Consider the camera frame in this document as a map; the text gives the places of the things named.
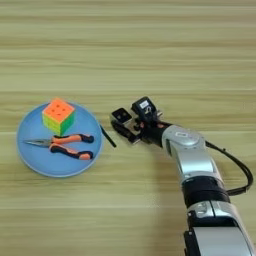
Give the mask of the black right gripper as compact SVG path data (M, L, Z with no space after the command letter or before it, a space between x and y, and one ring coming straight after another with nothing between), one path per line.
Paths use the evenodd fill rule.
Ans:
M113 129L121 136L125 137L131 144L137 143L139 140L147 144L155 144L159 147L162 146L162 135L164 131L171 126L170 123L162 121L142 122L136 119L134 129L138 131L138 136L133 134L123 124L112 120L111 125Z

